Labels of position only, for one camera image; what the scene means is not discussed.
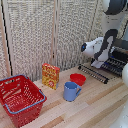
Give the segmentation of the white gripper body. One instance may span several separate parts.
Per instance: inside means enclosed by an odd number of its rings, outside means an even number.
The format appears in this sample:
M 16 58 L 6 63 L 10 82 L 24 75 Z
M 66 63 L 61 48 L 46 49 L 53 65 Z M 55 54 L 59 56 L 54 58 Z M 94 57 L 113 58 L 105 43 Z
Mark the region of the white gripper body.
M 101 68 L 101 66 L 104 64 L 104 62 L 102 61 L 97 61 L 97 60 L 94 60 L 92 63 L 91 63 L 91 66 L 92 67 L 95 67 L 95 68 Z

